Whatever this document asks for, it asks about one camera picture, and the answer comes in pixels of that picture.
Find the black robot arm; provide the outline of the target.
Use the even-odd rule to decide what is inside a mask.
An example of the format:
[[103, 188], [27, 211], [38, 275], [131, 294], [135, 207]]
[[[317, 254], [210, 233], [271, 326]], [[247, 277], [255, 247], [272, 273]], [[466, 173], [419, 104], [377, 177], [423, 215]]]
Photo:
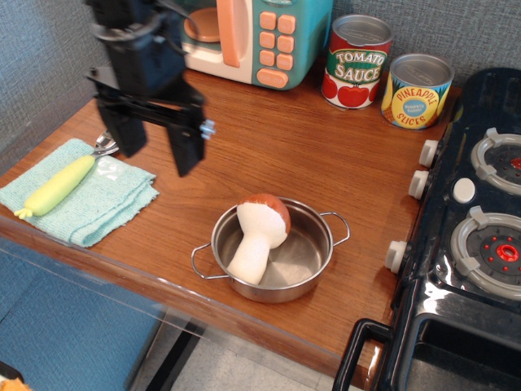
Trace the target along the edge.
[[145, 123], [167, 130], [179, 176], [204, 159], [215, 133], [204, 96], [184, 78], [183, 22], [194, 21], [173, 1], [89, 1], [91, 31], [110, 64], [92, 68], [100, 116], [120, 152], [133, 156], [147, 143]]

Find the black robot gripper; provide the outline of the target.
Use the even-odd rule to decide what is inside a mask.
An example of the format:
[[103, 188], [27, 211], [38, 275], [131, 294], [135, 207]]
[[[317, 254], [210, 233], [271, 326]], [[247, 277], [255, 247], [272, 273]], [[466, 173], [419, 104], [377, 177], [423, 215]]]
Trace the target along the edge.
[[[185, 53], [177, 24], [131, 24], [125, 29], [91, 26], [105, 46], [110, 64], [92, 68], [88, 78], [138, 99], [200, 105], [204, 98], [183, 79]], [[131, 157], [147, 143], [140, 108], [135, 103], [98, 104], [107, 131], [120, 152]], [[178, 175], [183, 178], [205, 157], [205, 141], [199, 129], [166, 127]]]

